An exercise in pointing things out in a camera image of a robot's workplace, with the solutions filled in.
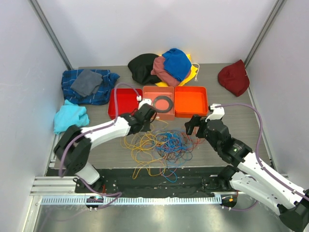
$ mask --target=black ring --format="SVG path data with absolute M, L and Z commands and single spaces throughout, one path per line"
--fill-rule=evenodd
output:
M 168 108 L 166 110 L 159 110 L 156 108 L 155 104 L 158 100 L 166 100 L 169 104 Z M 160 96 L 157 96 L 155 99 L 154 99 L 154 102 L 153 102 L 153 107 L 155 108 L 155 110 L 158 112 L 158 113 L 167 113 L 169 112 L 174 106 L 174 103 L 173 101 L 171 100 L 171 98 L 169 98 L 168 96 L 163 96 L 163 95 L 160 95 Z

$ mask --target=black cloth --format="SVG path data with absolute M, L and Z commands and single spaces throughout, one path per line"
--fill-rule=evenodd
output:
M 156 54 L 142 54 L 134 58 L 127 65 L 132 72 L 132 78 L 136 82 L 145 85 L 147 83 L 155 84 L 161 82 L 159 77 L 151 75 L 150 72 L 154 66 L 154 59 L 157 58 Z

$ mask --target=teal cloth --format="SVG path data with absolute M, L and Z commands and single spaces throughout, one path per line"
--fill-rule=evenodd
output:
M 69 100 L 65 100 L 64 105 L 55 115 L 54 133 L 60 134 L 72 125 L 84 127 L 87 126 L 89 122 L 88 114 L 86 114 L 86 107 L 78 106 L 69 102 Z

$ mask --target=white cord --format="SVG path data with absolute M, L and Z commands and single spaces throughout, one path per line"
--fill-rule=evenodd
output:
M 195 79 L 194 79 L 194 81 L 197 81 L 197 75 L 198 75 L 198 72 L 199 72 L 199 64 L 198 63 L 192 63 L 192 64 L 196 64 L 198 66 L 197 74 L 195 75 Z

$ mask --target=gray cloth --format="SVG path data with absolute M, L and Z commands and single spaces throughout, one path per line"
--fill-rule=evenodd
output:
M 86 97 L 96 93 L 102 81 L 101 74 L 84 69 L 71 85 L 71 89 L 79 95 Z

